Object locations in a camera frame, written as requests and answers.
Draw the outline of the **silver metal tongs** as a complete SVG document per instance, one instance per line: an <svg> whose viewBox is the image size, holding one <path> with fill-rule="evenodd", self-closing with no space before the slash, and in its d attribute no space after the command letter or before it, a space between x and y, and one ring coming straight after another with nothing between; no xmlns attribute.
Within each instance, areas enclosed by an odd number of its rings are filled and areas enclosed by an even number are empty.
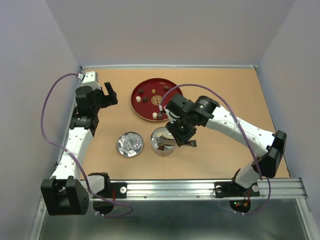
<svg viewBox="0 0 320 240"><path fill-rule="evenodd" d="M166 138L164 136L161 136L159 138L156 139L158 146L160 145L160 143L164 143L166 144L166 146L187 146L187 147L197 147L197 141L196 140L188 140L185 142L177 142L175 139L171 139L171 138Z"/></svg>

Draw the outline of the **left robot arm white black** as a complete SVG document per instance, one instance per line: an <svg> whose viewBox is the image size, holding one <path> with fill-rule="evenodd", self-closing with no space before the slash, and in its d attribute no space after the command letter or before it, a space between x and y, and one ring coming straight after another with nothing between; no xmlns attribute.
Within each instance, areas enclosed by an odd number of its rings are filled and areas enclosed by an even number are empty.
<svg viewBox="0 0 320 240"><path fill-rule="evenodd" d="M61 146L63 154L49 179L44 179L40 189L49 215L85 215L89 200L114 197L110 177L106 172L86 175L84 157L99 124L98 112L118 103L117 94L110 82L104 84L107 95L101 88L81 86L75 91L76 106L72 112L68 139Z"/></svg>

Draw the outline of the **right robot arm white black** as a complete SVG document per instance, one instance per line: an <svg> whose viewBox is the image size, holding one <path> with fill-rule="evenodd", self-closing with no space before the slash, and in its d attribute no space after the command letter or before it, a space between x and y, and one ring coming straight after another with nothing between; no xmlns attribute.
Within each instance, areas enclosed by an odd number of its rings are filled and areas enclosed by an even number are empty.
<svg viewBox="0 0 320 240"><path fill-rule="evenodd" d="M180 146L190 145L196 127L220 132L248 147L253 160L239 169L230 182L231 192L242 195L261 177L274 178L284 155L287 134L271 132L233 116L217 101L200 96L195 102L175 94L164 107L169 122L166 128Z"/></svg>

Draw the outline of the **white strawberry chocolate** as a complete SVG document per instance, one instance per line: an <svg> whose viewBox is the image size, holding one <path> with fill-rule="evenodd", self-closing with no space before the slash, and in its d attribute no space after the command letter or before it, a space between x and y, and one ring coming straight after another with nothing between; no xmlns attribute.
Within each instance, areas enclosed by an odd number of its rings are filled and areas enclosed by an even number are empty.
<svg viewBox="0 0 320 240"><path fill-rule="evenodd" d="M152 113L152 117L153 117L154 119L156 119L156 118L158 117L158 114L157 114L156 112L153 112L153 113Z"/></svg>

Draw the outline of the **white paper cup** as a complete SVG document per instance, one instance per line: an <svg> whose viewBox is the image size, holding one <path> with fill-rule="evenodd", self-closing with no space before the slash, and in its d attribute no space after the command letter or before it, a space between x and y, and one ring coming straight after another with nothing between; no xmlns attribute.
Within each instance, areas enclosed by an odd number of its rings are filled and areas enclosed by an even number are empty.
<svg viewBox="0 0 320 240"><path fill-rule="evenodd" d="M166 134L166 131L163 128L155 129L152 134L153 139L157 140L157 138L159 138L159 137L157 137L157 134L159 134L159 133L162 134L162 136L164 136Z"/></svg>
<svg viewBox="0 0 320 240"><path fill-rule="evenodd" d="M158 145L158 142L156 139L153 139L153 141L151 142L151 145L152 145L154 151L159 150L159 145Z"/></svg>

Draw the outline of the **round silver tin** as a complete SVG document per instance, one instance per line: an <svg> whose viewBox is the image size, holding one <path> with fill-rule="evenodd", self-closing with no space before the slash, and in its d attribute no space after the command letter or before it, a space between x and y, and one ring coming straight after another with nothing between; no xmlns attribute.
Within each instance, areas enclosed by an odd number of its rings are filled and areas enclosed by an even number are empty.
<svg viewBox="0 0 320 240"><path fill-rule="evenodd" d="M162 157L169 156L176 150L176 141L164 126L156 128L151 133L150 144L152 151Z"/></svg>

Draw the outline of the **red round tray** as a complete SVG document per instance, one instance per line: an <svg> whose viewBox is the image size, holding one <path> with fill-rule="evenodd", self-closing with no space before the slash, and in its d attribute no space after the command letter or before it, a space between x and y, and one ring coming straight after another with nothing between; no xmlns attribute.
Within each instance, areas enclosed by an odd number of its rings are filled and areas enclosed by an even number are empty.
<svg viewBox="0 0 320 240"><path fill-rule="evenodd" d="M156 119L153 118L152 114L160 114L159 106L163 99L163 96L176 84L170 80L164 78L151 78L139 83L131 94L131 106L134 112L144 120L151 122L163 122L167 119ZM136 97L140 97L140 102L136 101Z"/></svg>

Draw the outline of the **silver tin lid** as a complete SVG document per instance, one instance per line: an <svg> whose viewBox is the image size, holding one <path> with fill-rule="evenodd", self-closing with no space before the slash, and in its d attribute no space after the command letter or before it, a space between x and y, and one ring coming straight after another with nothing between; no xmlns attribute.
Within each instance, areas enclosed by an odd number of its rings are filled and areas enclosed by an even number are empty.
<svg viewBox="0 0 320 240"><path fill-rule="evenodd" d="M144 149L144 140L140 134L129 131L122 134L116 142L117 152L126 158L139 155Z"/></svg>

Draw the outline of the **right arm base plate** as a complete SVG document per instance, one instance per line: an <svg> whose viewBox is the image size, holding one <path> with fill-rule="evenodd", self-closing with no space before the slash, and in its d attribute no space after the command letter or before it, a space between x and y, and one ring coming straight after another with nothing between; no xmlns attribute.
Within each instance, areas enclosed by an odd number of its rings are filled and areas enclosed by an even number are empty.
<svg viewBox="0 0 320 240"><path fill-rule="evenodd" d="M244 188L235 182L217 181L214 183L214 192L216 198L244 198L259 197L260 191L257 182L254 182L249 188Z"/></svg>

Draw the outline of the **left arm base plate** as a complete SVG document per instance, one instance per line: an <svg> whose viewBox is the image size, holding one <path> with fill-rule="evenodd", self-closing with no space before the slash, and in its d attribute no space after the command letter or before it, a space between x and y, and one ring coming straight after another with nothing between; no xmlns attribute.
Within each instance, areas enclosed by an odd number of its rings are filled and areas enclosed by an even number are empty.
<svg viewBox="0 0 320 240"><path fill-rule="evenodd" d="M108 187L99 191L97 195L107 199L125 199L128 185L126 182L111 182Z"/></svg>

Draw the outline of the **aluminium mounting rail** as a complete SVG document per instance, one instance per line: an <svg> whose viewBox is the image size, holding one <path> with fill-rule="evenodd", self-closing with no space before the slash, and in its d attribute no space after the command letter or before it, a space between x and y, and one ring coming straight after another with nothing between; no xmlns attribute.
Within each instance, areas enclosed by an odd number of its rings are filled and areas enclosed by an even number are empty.
<svg viewBox="0 0 320 240"><path fill-rule="evenodd" d="M258 199L306 199L307 193L302 180L275 178L258 181L260 196L215 197L215 182L230 180L113 180L127 183L124 199L104 198L97 195L96 201L182 201L182 200L258 200Z"/></svg>

